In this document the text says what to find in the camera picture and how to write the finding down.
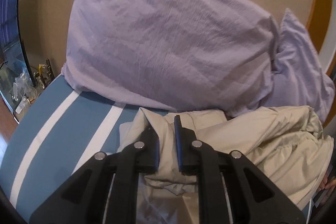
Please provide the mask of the blue white striped bed sheet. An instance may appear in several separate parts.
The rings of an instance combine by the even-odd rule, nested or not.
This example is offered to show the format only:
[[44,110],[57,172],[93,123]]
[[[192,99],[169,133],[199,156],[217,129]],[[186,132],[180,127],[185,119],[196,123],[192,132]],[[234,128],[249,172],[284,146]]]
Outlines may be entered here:
[[77,93],[57,77],[24,113],[1,164],[1,197],[15,221],[31,214],[95,152],[117,151],[137,106]]

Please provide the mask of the wooden door frame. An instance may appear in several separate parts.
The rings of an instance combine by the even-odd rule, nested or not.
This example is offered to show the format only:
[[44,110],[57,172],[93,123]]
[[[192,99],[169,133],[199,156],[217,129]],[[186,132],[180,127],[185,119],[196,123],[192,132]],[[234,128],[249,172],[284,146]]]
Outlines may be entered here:
[[306,28],[317,52],[326,38],[333,0],[313,0]]

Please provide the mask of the large lavender pillow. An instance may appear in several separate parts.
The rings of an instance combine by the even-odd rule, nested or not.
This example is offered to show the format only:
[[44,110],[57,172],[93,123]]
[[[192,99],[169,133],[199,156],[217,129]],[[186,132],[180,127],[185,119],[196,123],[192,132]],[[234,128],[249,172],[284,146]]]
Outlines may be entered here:
[[122,103],[237,116],[271,94],[277,41],[249,0],[74,0],[62,75]]

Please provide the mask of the glass tv stand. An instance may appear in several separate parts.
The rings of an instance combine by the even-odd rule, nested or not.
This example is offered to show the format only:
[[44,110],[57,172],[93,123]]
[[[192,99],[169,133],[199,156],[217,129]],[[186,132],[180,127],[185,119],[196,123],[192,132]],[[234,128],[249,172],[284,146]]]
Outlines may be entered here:
[[53,80],[52,73],[45,64],[38,66],[33,79],[27,68],[17,74],[6,63],[1,64],[1,97],[17,123]]

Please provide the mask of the beige quilted down jacket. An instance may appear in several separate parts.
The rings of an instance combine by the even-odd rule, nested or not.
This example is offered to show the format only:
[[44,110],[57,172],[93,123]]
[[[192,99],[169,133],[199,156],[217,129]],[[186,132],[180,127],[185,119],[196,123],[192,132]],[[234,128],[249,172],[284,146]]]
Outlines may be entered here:
[[159,115],[120,125],[119,151],[150,160],[135,181],[136,223],[304,223],[334,139],[309,106]]

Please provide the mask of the small lavender pillow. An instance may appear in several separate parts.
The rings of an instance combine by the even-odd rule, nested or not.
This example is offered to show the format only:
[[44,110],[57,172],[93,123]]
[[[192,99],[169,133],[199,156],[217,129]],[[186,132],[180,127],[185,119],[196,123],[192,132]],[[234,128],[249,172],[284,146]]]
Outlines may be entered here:
[[260,106],[310,106],[322,123],[326,121],[335,84],[323,72],[307,29],[290,9],[286,9],[280,24],[272,80],[273,89]]

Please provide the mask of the black flat screen television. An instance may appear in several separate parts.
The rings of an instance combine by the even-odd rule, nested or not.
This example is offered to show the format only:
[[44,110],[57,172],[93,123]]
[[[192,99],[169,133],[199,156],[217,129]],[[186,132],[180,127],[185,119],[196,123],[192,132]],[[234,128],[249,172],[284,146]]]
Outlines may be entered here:
[[6,64],[16,76],[27,71],[31,83],[35,80],[27,58],[19,27],[19,0],[1,0],[1,64]]

